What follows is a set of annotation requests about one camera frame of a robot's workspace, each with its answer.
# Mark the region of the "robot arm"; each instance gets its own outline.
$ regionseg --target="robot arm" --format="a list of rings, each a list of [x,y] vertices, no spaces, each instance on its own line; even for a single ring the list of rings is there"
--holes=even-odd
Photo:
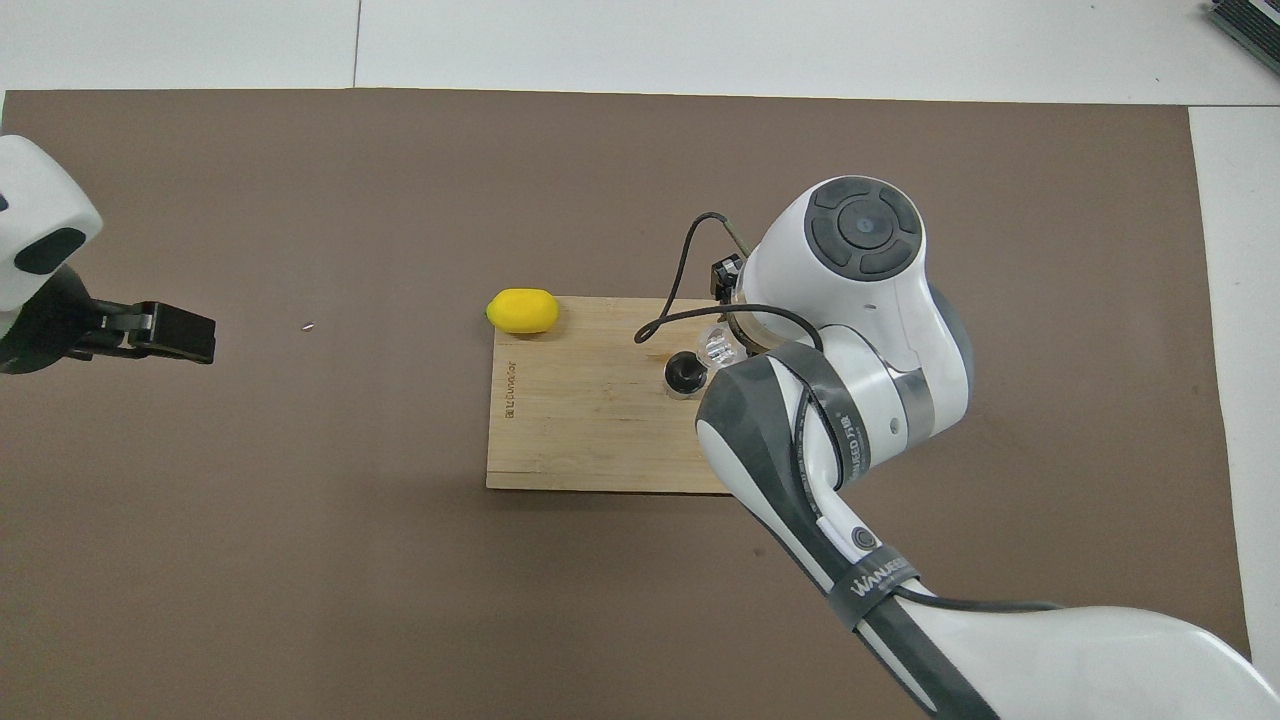
[[[756,354],[716,372],[696,432],[717,477],[846,629],[937,717],[1280,717],[1280,698],[1210,633],[1153,612],[936,597],[837,495],[956,423],[968,338],[924,277],[925,232],[897,188],[814,186],[748,258],[733,299]]]
[[[90,297],[67,260],[101,229],[93,204],[52,158],[23,137],[0,136],[0,373],[93,355],[212,363],[209,318]]]

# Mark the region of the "brown table surface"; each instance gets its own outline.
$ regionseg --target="brown table surface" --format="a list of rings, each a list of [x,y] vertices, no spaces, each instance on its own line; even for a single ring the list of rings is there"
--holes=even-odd
[[[919,204],[978,356],[861,515],[938,592],[1247,651],[1184,109],[10,92],[4,122],[105,217],[90,291],[219,346],[0,382],[0,715],[919,716],[732,498],[484,487],[495,291],[660,295],[699,211],[759,237],[844,173]]]

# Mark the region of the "white floor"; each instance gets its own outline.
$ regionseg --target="white floor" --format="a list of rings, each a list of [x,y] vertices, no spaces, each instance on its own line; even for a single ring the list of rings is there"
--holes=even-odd
[[[1178,0],[5,0],[4,90],[463,87],[1193,105],[1254,661],[1280,684],[1280,76]]]

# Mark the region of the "bamboo board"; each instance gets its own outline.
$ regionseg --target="bamboo board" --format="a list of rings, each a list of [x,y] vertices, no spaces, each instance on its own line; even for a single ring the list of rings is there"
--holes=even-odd
[[[662,379],[667,359],[690,350],[713,318],[664,325],[636,345],[662,300],[557,300],[549,332],[494,332],[488,487],[723,493],[698,447],[698,401],[671,398]]]

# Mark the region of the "yellow lemon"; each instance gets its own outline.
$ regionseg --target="yellow lemon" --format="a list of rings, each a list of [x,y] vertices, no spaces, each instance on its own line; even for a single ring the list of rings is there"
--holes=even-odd
[[[544,333],[559,318],[559,304],[545,290],[508,287],[489,301],[484,314],[502,332]]]

